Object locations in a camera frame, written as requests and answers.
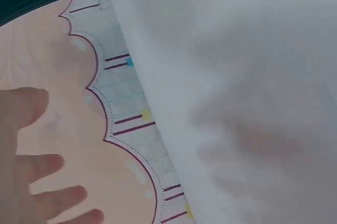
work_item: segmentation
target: notebook page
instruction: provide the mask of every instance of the notebook page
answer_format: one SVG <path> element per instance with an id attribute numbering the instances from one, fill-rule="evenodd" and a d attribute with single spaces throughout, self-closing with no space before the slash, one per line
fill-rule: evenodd
<path id="1" fill-rule="evenodd" d="M 112 0 L 196 223 L 334 223 L 336 0 Z"/>
<path id="2" fill-rule="evenodd" d="M 49 91 L 44 115 L 20 130 L 18 153 L 65 159 L 31 192 L 77 184 L 88 192 L 49 224 L 93 208 L 102 224 L 194 223 L 110 0 L 61 0 L 30 12 L 0 28 L 0 54 L 0 89 Z"/>

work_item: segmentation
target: white paper sheet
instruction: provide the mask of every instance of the white paper sheet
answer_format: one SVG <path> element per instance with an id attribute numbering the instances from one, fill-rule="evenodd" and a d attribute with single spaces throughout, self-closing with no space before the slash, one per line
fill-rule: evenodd
<path id="1" fill-rule="evenodd" d="M 112 0 L 198 224 L 335 223 L 337 0 Z"/>

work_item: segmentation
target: dark red line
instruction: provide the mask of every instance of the dark red line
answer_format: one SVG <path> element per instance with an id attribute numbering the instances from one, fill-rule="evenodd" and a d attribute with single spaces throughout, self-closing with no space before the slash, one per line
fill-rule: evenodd
<path id="1" fill-rule="evenodd" d="M 70 11 L 69 13 L 74 13 L 74 12 L 78 12 L 78 11 L 81 11 L 83 9 L 88 9 L 88 8 L 92 8 L 92 7 L 97 7 L 99 6 L 100 4 L 94 4 L 94 5 L 89 5 L 89 6 L 86 6 L 86 7 L 83 7 L 83 8 L 79 8 L 79 9 L 75 9 L 73 11 Z"/>
<path id="2" fill-rule="evenodd" d="M 113 65 L 113 66 L 110 66 L 110 67 L 106 67 L 105 70 L 114 69 L 115 67 L 121 67 L 121 66 L 125 66 L 125 65 L 127 65 L 127 62 L 121 63 L 121 64 L 116 64 L 116 65 Z"/>
<path id="3" fill-rule="evenodd" d="M 72 29 L 73 29 L 72 23 L 70 22 L 69 18 L 67 18 L 67 17 L 65 17 L 65 16 L 62 16 L 62 15 L 69 9 L 69 7 L 71 6 L 72 2 L 73 2 L 73 0 L 70 0 L 70 2 L 69 2 L 69 4 L 68 4 L 67 8 L 64 9 L 64 11 L 63 11 L 61 14 L 59 14 L 59 17 L 64 18 L 64 19 L 69 23 L 69 27 L 70 27 L 69 32 L 68 32 L 68 35 L 69 35 L 69 36 L 77 36 L 77 37 L 81 37 L 81 38 L 85 39 L 85 40 L 88 42 L 88 44 L 90 44 L 90 46 L 92 47 L 93 51 L 95 52 L 95 58 L 96 58 L 96 70 L 95 70 L 95 74 L 93 75 L 91 81 L 88 83 L 88 85 L 86 86 L 85 89 L 86 89 L 86 90 L 89 90 L 91 93 L 93 93 L 93 94 L 97 97 L 97 99 L 99 100 L 99 102 L 100 102 L 100 104 L 101 104 L 101 106 L 102 106 L 102 108 L 103 108 L 104 115 L 105 115 L 105 133 L 104 133 L 104 137 L 103 137 L 103 142 L 110 143 L 110 144 L 112 144 L 112 145 L 115 145 L 115 146 L 117 146 L 117 147 L 123 149 L 125 152 L 127 152 L 129 155 L 131 155 L 135 160 L 137 160 L 137 162 L 143 167 L 143 169 L 144 169 L 145 172 L 147 173 L 148 177 L 149 177 L 150 180 L 151 180 L 151 184 L 152 184 L 153 189 L 154 189 L 154 192 L 155 192 L 155 207 L 154 207 L 153 218 L 152 218 L 152 221 L 151 221 L 151 224 L 154 224 L 154 220 L 155 220 L 156 215 L 157 215 L 158 193 L 157 193 L 157 189 L 156 189 L 156 186 L 155 186 L 155 184 L 154 184 L 154 181 L 153 181 L 153 178 L 152 178 L 151 174 L 149 173 L 149 171 L 147 170 L 147 168 L 145 167 L 145 165 L 141 162 L 141 160 L 140 160 L 137 156 L 135 156 L 130 150 L 124 148 L 123 146 L 121 146 L 121 145 L 119 145 L 119 144 L 117 144 L 117 143 L 115 143 L 115 142 L 111 142 L 111 141 L 107 141 L 107 140 L 106 140 L 106 137 L 107 137 L 107 136 L 106 136 L 106 135 L 107 135 L 107 128 L 108 128 L 108 124 L 107 124 L 107 122 L 108 122 L 108 119 L 107 119 L 107 113 L 106 113 L 105 107 L 104 107 L 103 102 L 102 102 L 102 100 L 100 99 L 100 97 L 97 95 L 97 93 L 96 93 L 95 91 L 93 91 L 93 90 L 90 89 L 90 85 L 91 85 L 91 84 L 93 83 L 93 81 L 95 80 L 96 74 L 97 74 L 97 72 L 98 72 L 98 56 L 97 56 L 96 48 L 94 47 L 93 43 L 91 43 L 86 37 L 83 37 L 83 36 L 80 36 L 80 35 L 77 35 L 77 34 L 72 34 Z"/>
<path id="4" fill-rule="evenodd" d="M 187 214 L 187 212 L 179 213 L 178 215 L 172 216 L 172 217 L 170 217 L 170 218 L 168 218 L 168 219 L 166 219 L 166 220 L 162 220 L 161 223 L 166 223 L 166 222 L 168 222 L 168 221 L 170 221 L 170 220 L 174 220 L 175 218 L 178 218 L 178 217 L 180 217 L 180 216 L 182 216 L 182 215 L 185 215 L 185 214 Z"/>
<path id="5" fill-rule="evenodd" d="M 139 119 L 141 118 L 142 115 L 137 115 L 137 116 L 133 116 L 133 117 L 130 117 L 130 118 L 127 118 L 127 119 L 124 119 L 124 120 L 118 120 L 115 122 L 115 124 L 121 124 L 123 122 L 127 122 L 127 121 L 130 121 L 130 120 L 136 120 L 136 119 Z"/>
<path id="6" fill-rule="evenodd" d="M 170 190 L 175 189 L 175 188 L 178 188 L 178 187 L 181 187 L 181 184 L 177 184 L 177 185 L 175 185 L 175 186 L 167 187 L 166 189 L 164 189 L 164 191 L 170 191 Z"/>
<path id="7" fill-rule="evenodd" d="M 148 124 L 135 126 L 134 128 L 129 128 L 129 129 L 126 129 L 126 130 L 123 130 L 123 131 L 115 132 L 115 133 L 113 133 L 112 135 L 113 135 L 113 136 L 116 136 L 116 135 L 119 135 L 119 134 L 122 134 L 122 133 L 129 133 L 129 132 L 138 130 L 138 129 L 140 129 L 140 128 L 145 128 L 145 127 L 147 127 L 147 126 L 155 125 L 155 124 L 156 124 L 156 122 L 151 122 L 151 123 L 148 123 Z"/>
<path id="8" fill-rule="evenodd" d="M 128 57 L 128 56 L 130 56 L 130 55 L 129 54 L 123 54 L 123 55 L 119 55 L 119 56 L 115 56 L 115 57 L 112 57 L 112 58 L 105 59 L 105 61 L 109 62 L 109 61 L 112 61 L 112 60 L 115 60 L 115 59 L 124 58 L 124 57 Z"/>
<path id="9" fill-rule="evenodd" d="M 184 195 L 183 192 L 182 192 L 182 193 L 179 193 L 179 194 L 177 194 L 177 195 L 174 195 L 174 196 L 172 196 L 172 197 L 168 197 L 168 198 L 165 199 L 165 201 L 169 201 L 169 200 L 171 200 L 171 199 L 175 199 L 175 198 L 180 197 L 180 196 L 182 196 L 182 195 Z"/>

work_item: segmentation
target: yellow dot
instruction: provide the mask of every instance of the yellow dot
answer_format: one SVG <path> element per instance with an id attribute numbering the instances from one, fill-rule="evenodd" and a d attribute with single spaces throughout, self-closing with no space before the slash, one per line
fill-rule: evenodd
<path id="1" fill-rule="evenodd" d="M 188 217 L 189 219 L 192 219 L 192 220 L 193 220 L 193 215 L 192 215 L 191 208 L 190 208 L 190 205 L 189 205 L 189 204 L 187 204 L 187 205 L 185 206 L 185 211 L 187 212 L 187 217 Z"/>
<path id="2" fill-rule="evenodd" d="M 151 112 L 149 110 L 142 110 L 142 118 L 144 121 L 149 121 L 151 118 Z"/>

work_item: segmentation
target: hand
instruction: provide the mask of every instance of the hand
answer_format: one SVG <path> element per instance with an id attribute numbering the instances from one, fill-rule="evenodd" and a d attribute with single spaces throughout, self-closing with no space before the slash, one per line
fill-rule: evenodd
<path id="1" fill-rule="evenodd" d="M 29 184 L 63 166 L 63 158 L 58 154 L 16 155 L 18 130 L 34 123 L 47 104 L 45 90 L 0 90 L 0 223 L 45 224 L 86 198 L 86 190 L 81 186 L 30 194 Z M 95 209 L 63 224 L 102 221 L 103 213 Z"/>

